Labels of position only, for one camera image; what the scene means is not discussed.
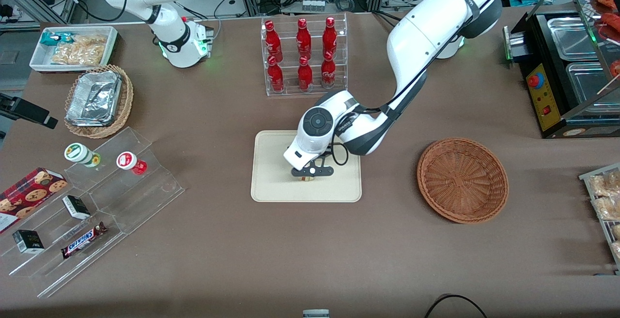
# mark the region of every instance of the yellow control panel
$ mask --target yellow control panel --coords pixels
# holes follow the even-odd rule
[[[540,122],[543,131],[548,130],[560,122],[561,117],[551,87],[547,82],[547,73],[545,73],[543,65],[540,64],[536,67],[525,78],[525,82],[527,82],[527,88],[529,88],[529,93],[532,96],[538,122]]]

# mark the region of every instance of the brown tablecloth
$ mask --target brown tablecloth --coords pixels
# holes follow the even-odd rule
[[[325,307],[334,318],[421,317],[440,294],[469,296],[490,317],[618,316],[620,278],[577,176],[620,161],[618,139],[540,139],[518,68],[502,64],[506,9],[487,35],[436,61],[427,84],[372,155],[362,158],[354,204],[255,203],[254,137],[295,129],[316,98],[265,95],[259,19],[225,21],[213,57],[176,69],[146,25],[116,25],[113,62],[133,80],[128,125],[187,188],[155,217],[49,299],[0,273],[8,317],[294,318]],[[351,93],[378,106],[394,92],[389,27],[348,15]],[[59,119],[75,75],[33,72],[24,98]],[[420,153],[449,136],[474,139],[502,161],[505,209],[482,225],[456,225],[422,199]],[[34,167],[62,171],[67,144],[84,140],[18,121],[0,151],[0,183]],[[434,317],[476,317],[466,302]]]

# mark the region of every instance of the wicker basket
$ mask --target wicker basket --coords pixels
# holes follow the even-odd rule
[[[64,120],[64,124],[69,128],[69,131],[75,135],[90,137],[91,139],[101,139],[103,137],[110,136],[117,131],[121,130],[127,122],[127,118],[129,117],[129,113],[131,112],[131,101],[133,100],[133,86],[131,85],[131,80],[127,77],[127,74],[118,66],[114,65],[106,65],[97,67],[93,70],[88,71],[89,74],[93,73],[103,73],[105,71],[114,71],[118,73],[123,78],[123,83],[121,85],[121,93],[118,97],[118,105],[117,111],[115,114],[114,122],[107,127],[78,127],[73,126]],[[76,85],[78,84],[78,80],[73,82],[73,87],[69,91],[69,96],[67,97],[66,102],[64,102],[64,110],[69,110],[69,105],[71,104],[71,99],[73,99],[73,92],[76,89]]]
[[[489,221],[508,199],[508,177],[497,157],[461,137],[428,146],[418,162],[417,178],[428,204],[461,224]]]

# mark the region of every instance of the clear acrylic bottle rack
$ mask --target clear acrylic bottle rack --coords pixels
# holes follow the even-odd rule
[[[0,257],[9,274],[29,277],[38,297],[49,297],[183,193],[174,176],[149,150],[150,145],[127,127],[93,150],[101,155],[98,166],[74,164],[67,169],[70,186],[0,235]],[[124,151],[146,162],[143,175],[117,167],[116,158]],[[71,217],[62,203],[66,195],[80,197],[91,217]],[[100,222],[108,229],[106,233],[73,256],[62,258],[60,249]],[[18,229],[37,231],[45,250],[36,255],[22,254],[13,240]]]
[[[325,31],[325,19],[332,16],[335,20],[335,29],[338,34],[336,38],[336,64],[335,84],[330,89],[321,87],[321,64],[323,64],[323,31]],[[305,18],[308,23],[308,31],[312,36],[312,55],[310,58],[310,68],[314,86],[312,91],[304,93],[299,90],[297,69],[299,68],[299,52],[297,51],[297,20],[291,20],[289,16],[270,16],[261,20],[261,43],[263,53],[263,68],[265,71],[265,85],[268,96],[286,97],[290,95],[312,95],[324,94],[328,91],[343,91],[348,89],[347,73],[347,16],[345,14],[317,14],[299,16]],[[275,31],[278,33],[282,45],[282,62],[279,63],[284,76],[284,91],[276,93],[269,83],[267,74],[267,57],[269,53],[266,48],[266,29],[265,22],[272,20]]]

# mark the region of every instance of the bottle cap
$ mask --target bottle cap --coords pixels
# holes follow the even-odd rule
[[[86,159],[88,152],[89,150],[86,146],[79,142],[74,142],[64,149],[64,157],[71,162],[80,163]]]
[[[118,168],[121,168],[124,170],[130,170],[131,168],[135,167],[137,163],[138,163],[138,158],[136,157],[136,155],[132,154],[129,151],[125,151],[122,154],[118,155],[118,158],[117,158]]]

